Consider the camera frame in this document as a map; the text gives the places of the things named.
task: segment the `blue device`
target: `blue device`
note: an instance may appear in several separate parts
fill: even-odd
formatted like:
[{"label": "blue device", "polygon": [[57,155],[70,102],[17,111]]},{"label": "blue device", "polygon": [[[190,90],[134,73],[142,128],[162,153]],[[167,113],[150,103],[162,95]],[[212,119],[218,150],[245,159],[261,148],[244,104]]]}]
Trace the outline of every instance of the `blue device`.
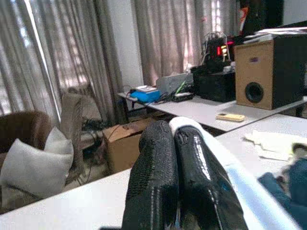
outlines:
[{"label": "blue device", "polygon": [[136,97],[138,101],[144,102],[144,103],[150,103],[155,102],[160,97],[160,91],[151,91],[151,92],[139,92],[135,91],[130,94],[130,97]]}]

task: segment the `sheer curtain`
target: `sheer curtain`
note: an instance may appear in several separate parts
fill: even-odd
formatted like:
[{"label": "sheer curtain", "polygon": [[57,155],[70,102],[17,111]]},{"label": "sheer curtain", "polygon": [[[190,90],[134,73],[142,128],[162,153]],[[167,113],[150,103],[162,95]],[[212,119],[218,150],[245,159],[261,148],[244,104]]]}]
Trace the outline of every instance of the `sheer curtain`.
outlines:
[{"label": "sheer curtain", "polygon": [[25,2],[0,1],[0,24],[0,115],[39,110],[57,124],[59,107]]},{"label": "sheer curtain", "polygon": [[236,35],[238,0],[134,0],[144,83],[198,65],[208,32]]},{"label": "sheer curtain", "polygon": [[122,91],[106,1],[30,0],[52,86],[90,88],[104,120],[123,118],[116,101]]}]

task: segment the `blue jeans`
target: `blue jeans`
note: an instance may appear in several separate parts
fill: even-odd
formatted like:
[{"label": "blue jeans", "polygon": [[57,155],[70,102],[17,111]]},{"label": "blue jeans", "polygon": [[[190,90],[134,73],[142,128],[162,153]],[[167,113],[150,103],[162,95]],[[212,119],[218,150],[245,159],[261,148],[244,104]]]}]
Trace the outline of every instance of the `blue jeans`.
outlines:
[{"label": "blue jeans", "polygon": [[301,159],[290,168],[289,191],[291,198],[277,184],[272,173],[265,173],[258,181],[275,197],[297,223],[304,230],[307,230],[307,160]]}]

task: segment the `white desk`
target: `white desk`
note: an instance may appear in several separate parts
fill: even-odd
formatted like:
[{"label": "white desk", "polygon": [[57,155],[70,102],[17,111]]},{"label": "white desk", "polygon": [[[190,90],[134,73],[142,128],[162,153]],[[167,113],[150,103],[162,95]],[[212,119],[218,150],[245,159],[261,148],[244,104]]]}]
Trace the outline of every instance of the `white desk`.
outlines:
[{"label": "white desk", "polygon": [[254,144],[243,140],[245,134],[253,130],[307,138],[307,119],[277,114],[216,137],[254,176],[259,177],[265,172],[278,172],[287,162],[259,158]]},{"label": "white desk", "polygon": [[121,227],[130,170],[0,215],[1,230]]},{"label": "white desk", "polygon": [[[126,98],[126,93],[118,94],[122,98]],[[229,132],[233,129],[245,126],[247,124],[253,123],[255,121],[261,120],[263,118],[278,114],[282,111],[296,108],[307,104],[307,97],[303,100],[294,102],[292,104],[279,107],[274,110],[258,109],[248,106],[242,106],[236,104],[236,101],[221,103],[202,99],[195,96],[192,100],[184,102],[167,102],[163,104],[153,104],[150,103],[147,107],[156,109],[167,114],[172,114],[175,116],[185,116],[191,118],[205,126],[213,127],[225,132]],[[245,115],[245,121],[243,122],[229,122],[216,120],[215,117],[219,113],[232,113]]]}]

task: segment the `white pillow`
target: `white pillow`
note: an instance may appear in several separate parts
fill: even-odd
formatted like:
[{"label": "white pillow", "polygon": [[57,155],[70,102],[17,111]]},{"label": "white pillow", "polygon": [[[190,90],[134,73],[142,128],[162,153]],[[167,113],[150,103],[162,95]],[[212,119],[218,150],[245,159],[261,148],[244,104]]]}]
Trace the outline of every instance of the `white pillow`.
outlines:
[{"label": "white pillow", "polygon": [[73,148],[71,140],[65,139],[62,144],[59,140],[52,143],[55,139],[50,137],[47,148],[45,147],[48,151],[36,149],[16,139],[3,163],[1,184],[19,188],[41,198],[60,193],[72,164]]}]

